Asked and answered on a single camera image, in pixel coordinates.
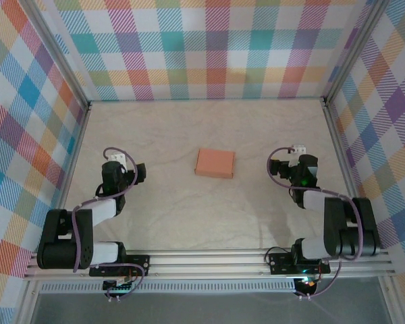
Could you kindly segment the aluminium frame post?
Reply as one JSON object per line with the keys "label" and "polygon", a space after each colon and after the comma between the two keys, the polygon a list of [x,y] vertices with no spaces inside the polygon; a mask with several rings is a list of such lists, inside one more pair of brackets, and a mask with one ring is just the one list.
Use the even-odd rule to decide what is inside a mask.
{"label": "aluminium frame post", "polygon": [[390,0],[365,0],[352,31],[348,35],[338,62],[332,70],[321,101],[328,107],[340,91],[358,56],[362,53]]}
{"label": "aluminium frame post", "polygon": [[46,23],[35,0],[18,0],[28,18],[38,32],[40,39],[44,42],[46,49],[50,53],[52,60],[57,64],[64,79],[67,81],[72,92],[82,104],[86,111],[90,109],[90,101],[87,99],[77,77],[75,77],[70,65],[68,64],[61,47],[56,41],[48,24]]}

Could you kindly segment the orange paper box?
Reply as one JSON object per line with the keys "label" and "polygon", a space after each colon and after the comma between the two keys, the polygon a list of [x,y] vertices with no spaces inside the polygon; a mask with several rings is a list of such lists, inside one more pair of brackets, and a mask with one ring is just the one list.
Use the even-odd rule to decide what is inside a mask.
{"label": "orange paper box", "polygon": [[235,157],[236,154],[232,151],[200,148],[194,172],[198,176],[232,179]]}

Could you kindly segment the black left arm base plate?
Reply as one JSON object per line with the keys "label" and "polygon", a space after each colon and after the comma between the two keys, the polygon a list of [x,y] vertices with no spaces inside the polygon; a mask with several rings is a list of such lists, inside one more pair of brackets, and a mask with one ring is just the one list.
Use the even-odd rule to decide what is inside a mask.
{"label": "black left arm base plate", "polygon": [[124,255],[115,263],[91,266],[90,277],[138,277],[149,273],[150,256],[147,254]]}

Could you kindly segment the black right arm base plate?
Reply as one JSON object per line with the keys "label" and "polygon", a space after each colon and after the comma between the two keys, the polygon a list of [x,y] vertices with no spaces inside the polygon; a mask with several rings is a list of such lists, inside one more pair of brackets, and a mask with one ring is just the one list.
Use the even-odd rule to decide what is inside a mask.
{"label": "black right arm base plate", "polygon": [[331,273],[330,266],[321,259],[304,259],[290,253],[269,254],[272,275],[319,275]]}

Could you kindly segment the aluminium frame leg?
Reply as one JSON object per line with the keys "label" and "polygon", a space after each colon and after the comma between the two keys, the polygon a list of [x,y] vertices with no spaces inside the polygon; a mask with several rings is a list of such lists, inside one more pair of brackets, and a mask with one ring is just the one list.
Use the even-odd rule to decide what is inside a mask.
{"label": "aluminium frame leg", "polygon": [[390,276],[379,277],[379,284],[392,324],[405,324],[400,300]]}
{"label": "aluminium frame leg", "polygon": [[23,283],[12,324],[31,323],[40,290],[41,284],[38,281],[30,280]]}

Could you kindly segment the aluminium cross rail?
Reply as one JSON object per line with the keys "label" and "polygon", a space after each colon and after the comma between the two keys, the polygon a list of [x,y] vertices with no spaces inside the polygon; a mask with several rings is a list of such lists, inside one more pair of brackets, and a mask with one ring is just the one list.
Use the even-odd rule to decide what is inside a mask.
{"label": "aluminium cross rail", "polygon": [[[271,276],[265,249],[129,250],[150,256],[148,278],[262,279]],[[343,261],[340,277],[379,277],[395,273],[388,252]]]}

